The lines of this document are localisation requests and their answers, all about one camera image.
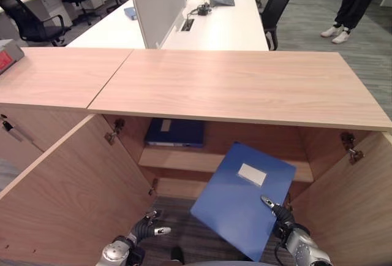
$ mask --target wooden cabinet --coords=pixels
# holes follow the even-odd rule
[[[83,119],[82,112],[0,107],[17,137],[0,128],[0,158],[23,171],[45,150]]]
[[[95,265],[154,200],[150,185],[100,115],[89,115],[0,192],[0,256]]]
[[[103,49],[64,49],[77,58],[75,83],[67,72],[75,61],[54,73],[37,62],[48,50],[37,56],[27,50],[27,59],[0,77],[2,106],[45,106],[49,120],[59,121],[37,135],[48,123],[12,115],[20,126],[30,123],[42,151],[0,192],[1,257],[94,265],[103,246],[127,234],[155,196],[197,198],[240,141],[297,167],[289,190],[296,220],[334,265],[392,262],[392,142],[383,133],[392,122],[337,53],[115,50],[105,56]],[[62,49],[51,53],[61,59]],[[42,79],[50,85],[45,93]],[[70,110],[96,115],[52,113]],[[205,121],[205,146],[145,146],[155,116]],[[78,122],[63,125],[61,118]],[[110,145],[105,134],[118,119],[125,125]],[[355,150],[365,155],[354,165],[342,132],[353,134]]]

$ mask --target shoe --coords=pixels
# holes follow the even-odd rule
[[[320,35],[322,37],[338,36],[340,34],[340,32],[341,32],[341,27],[337,28],[337,27],[332,26],[332,27],[330,27],[330,29],[328,29],[324,32],[321,32]]]
[[[347,41],[350,37],[350,34],[347,31],[342,31],[339,36],[335,37],[332,42],[334,44],[342,44],[343,42]]]
[[[175,246],[174,248],[171,249],[170,259],[180,261],[183,265],[185,264],[184,253],[179,246]]]

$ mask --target cabinet door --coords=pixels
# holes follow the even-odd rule
[[[28,165],[33,163],[42,152],[28,140],[16,132],[18,138],[7,132],[0,125],[0,159],[6,160],[19,171],[23,171]]]
[[[152,204],[149,184],[101,115],[88,115],[0,192],[0,256],[95,265]]]
[[[46,151],[85,116],[85,113],[53,111],[26,107],[0,107],[7,121],[19,129],[25,139]]]
[[[355,148],[365,157],[346,156],[297,197],[295,219],[334,265],[391,265],[392,136],[373,132]]]

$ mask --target white sneaker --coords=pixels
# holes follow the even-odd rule
[[[335,37],[332,42],[334,44],[342,44],[343,42],[347,41],[350,37],[350,34],[347,31],[342,31],[339,36]]]
[[[340,34],[341,30],[342,30],[342,27],[337,28],[337,27],[332,26],[332,27],[330,27],[330,29],[328,29],[324,32],[321,32],[320,35],[322,37],[338,36]]]

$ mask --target chair backrest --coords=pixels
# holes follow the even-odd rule
[[[268,0],[262,12],[262,21],[264,29],[276,27],[284,9],[289,0]]]
[[[42,26],[41,20],[21,0],[0,0],[0,7],[16,22],[22,38],[27,30],[38,30]]]

